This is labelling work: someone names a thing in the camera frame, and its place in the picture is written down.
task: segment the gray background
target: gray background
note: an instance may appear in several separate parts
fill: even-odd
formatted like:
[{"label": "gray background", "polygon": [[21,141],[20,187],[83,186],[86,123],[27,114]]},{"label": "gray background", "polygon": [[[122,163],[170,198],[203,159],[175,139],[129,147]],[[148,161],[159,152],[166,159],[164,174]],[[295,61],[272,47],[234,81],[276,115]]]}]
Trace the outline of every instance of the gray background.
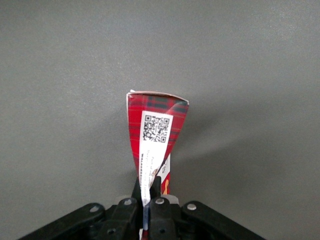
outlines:
[{"label": "gray background", "polygon": [[130,89],[190,101],[172,194],[320,229],[319,1],[0,1],[0,239],[130,194]]}]

